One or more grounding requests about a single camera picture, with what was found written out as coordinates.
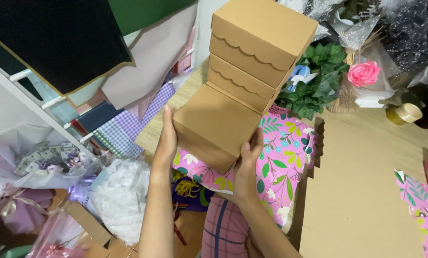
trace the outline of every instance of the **kraft paper box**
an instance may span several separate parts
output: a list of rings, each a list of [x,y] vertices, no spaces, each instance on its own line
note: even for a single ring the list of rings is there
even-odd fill
[[[179,146],[225,174],[251,138],[261,115],[207,82],[174,114]]]
[[[207,80],[230,93],[234,99],[244,101],[247,107],[259,114],[268,111],[267,107],[274,102],[274,95],[280,91],[280,88],[272,88],[212,53]]]
[[[395,183],[393,150],[361,129],[324,121],[320,168],[307,179],[300,254],[422,258],[419,225]]]
[[[74,220],[105,249],[108,249],[112,243],[116,242],[115,238],[109,231],[103,227],[90,212],[85,209],[79,202],[71,202],[66,210],[71,214]]]
[[[276,89],[316,27],[317,21],[271,0],[230,0],[212,16],[209,50]]]

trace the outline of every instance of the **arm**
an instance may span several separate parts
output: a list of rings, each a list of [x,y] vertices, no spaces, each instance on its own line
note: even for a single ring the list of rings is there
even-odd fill
[[[169,176],[176,149],[177,136],[171,108],[165,105],[163,130],[150,170],[146,211],[137,251],[139,257],[174,257],[174,221]]]
[[[262,150],[263,132],[257,129],[251,143],[244,143],[241,147],[241,159],[234,168],[234,199],[266,258],[302,258],[258,198],[255,166]]]

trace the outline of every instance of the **pink satin rose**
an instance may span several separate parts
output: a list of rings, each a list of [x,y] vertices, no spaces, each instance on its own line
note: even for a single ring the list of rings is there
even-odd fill
[[[381,68],[375,61],[354,64],[349,68],[348,80],[357,87],[365,87],[376,82],[379,71]]]

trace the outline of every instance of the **stacked boxes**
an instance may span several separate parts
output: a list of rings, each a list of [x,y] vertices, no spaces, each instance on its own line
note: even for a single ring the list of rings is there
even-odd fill
[[[317,21],[271,0],[230,0],[218,9],[208,81],[174,115],[180,147],[225,174],[316,27]]]

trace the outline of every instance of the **purple ribbon bow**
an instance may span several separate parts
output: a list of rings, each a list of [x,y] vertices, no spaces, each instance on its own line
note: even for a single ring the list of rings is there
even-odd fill
[[[80,204],[83,204],[82,203],[83,196],[90,192],[89,187],[91,186],[91,184],[95,179],[96,179],[96,175],[91,174],[82,178],[82,180],[80,180],[74,186],[69,187],[67,189],[69,201],[71,202],[78,201]]]

